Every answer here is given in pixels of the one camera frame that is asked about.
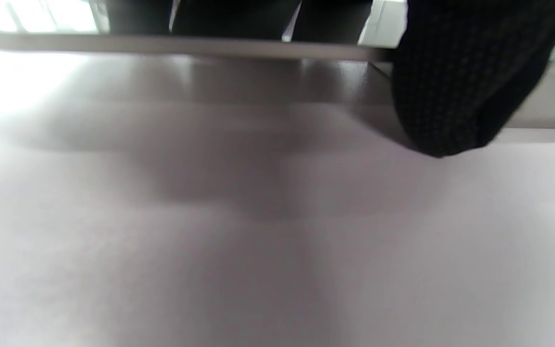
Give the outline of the person's left hand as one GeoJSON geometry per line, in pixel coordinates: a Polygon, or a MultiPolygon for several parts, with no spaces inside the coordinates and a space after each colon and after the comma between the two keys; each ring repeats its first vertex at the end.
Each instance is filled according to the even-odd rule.
{"type": "MultiPolygon", "coordinates": [[[[354,44],[370,0],[108,0],[110,33],[354,44]]],[[[486,147],[555,48],[555,0],[408,0],[392,53],[398,120],[420,152],[486,147]]]]}

